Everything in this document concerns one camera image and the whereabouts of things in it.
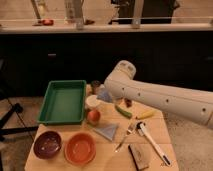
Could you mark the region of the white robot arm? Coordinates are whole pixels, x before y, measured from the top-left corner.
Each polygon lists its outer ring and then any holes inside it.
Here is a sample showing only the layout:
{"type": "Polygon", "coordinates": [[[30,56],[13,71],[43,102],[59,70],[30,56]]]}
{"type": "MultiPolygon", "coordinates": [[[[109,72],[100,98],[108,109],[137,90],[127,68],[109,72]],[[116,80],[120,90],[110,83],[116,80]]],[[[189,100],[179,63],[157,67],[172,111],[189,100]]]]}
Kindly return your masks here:
{"type": "Polygon", "coordinates": [[[114,98],[127,98],[213,130],[213,92],[135,81],[136,67],[121,60],[104,81],[114,98]]]}

